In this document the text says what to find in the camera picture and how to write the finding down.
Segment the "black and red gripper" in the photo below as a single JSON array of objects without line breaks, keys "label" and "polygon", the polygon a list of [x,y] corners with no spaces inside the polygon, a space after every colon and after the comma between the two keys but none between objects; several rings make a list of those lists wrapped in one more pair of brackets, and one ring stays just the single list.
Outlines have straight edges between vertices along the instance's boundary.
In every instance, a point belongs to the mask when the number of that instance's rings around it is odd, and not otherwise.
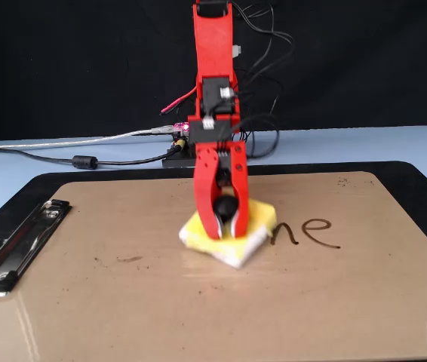
[{"label": "black and red gripper", "polygon": [[213,205],[220,188],[232,186],[238,201],[231,222],[234,238],[243,237],[248,224],[247,156],[242,139],[232,139],[230,120],[208,119],[189,125],[189,142],[195,147],[193,191],[195,206],[207,236],[214,240],[222,237],[221,222],[217,220]]}]

